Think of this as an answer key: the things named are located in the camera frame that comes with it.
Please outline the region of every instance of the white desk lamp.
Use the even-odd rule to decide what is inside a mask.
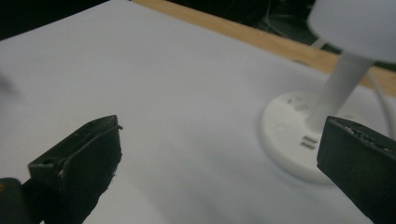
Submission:
[[[262,141],[288,172],[330,183],[317,168],[324,122],[329,115],[363,122],[341,107],[375,61],[396,62],[396,1],[317,0],[308,22],[317,35],[344,51],[318,96],[288,92],[267,106]]]

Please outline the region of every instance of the round lamp base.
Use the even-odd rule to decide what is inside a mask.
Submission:
[[[270,157],[286,171],[310,182],[331,184],[317,167],[321,133],[311,131],[305,124],[317,97],[304,91],[276,97],[262,114],[262,142]],[[337,117],[362,122],[343,110]]]

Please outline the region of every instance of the table surface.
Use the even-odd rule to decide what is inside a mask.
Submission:
[[[311,67],[111,0],[1,41],[0,76],[0,176],[24,182],[26,164],[82,124],[118,116],[122,161],[85,223],[371,223],[262,146],[272,99],[324,85]],[[387,131],[371,90],[346,104]]]
[[[264,31],[248,27],[233,21],[227,21],[201,11],[183,7],[164,0],[133,0],[134,2],[171,15],[183,21],[205,27],[209,30],[231,36],[258,47],[271,51],[279,56],[312,66],[325,73],[330,73],[338,59],[338,56],[319,49],[313,49],[305,44],[295,42],[277,35],[268,34]],[[396,96],[396,73],[387,69],[374,67],[379,83],[384,91]],[[361,82],[363,86],[372,87],[368,78]]]

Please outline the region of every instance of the wooden table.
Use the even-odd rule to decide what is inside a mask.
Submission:
[[[311,48],[305,44],[285,39],[277,35],[268,34],[264,31],[248,27],[233,21],[212,16],[201,11],[183,7],[164,0],[134,0],[136,3],[160,11],[209,30],[236,38],[260,49],[265,49],[290,60],[307,64],[320,71],[330,73],[338,59],[338,56],[319,49]],[[372,71],[383,86],[384,91],[396,96],[396,73],[387,69],[374,67]],[[371,86],[368,79],[361,83]]]

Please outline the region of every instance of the white cable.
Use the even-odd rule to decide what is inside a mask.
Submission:
[[[326,41],[324,39],[318,38],[311,47],[316,49],[322,49],[326,45]],[[388,96],[385,94],[384,90],[381,87],[381,84],[378,82],[378,79],[372,72],[368,72],[366,76],[370,79],[375,89],[375,95],[378,98],[382,110],[385,114],[385,119],[388,121],[388,130],[389,137],[392,139],[396,139],[396,117],[394,116],[393,107],[389,101]]]

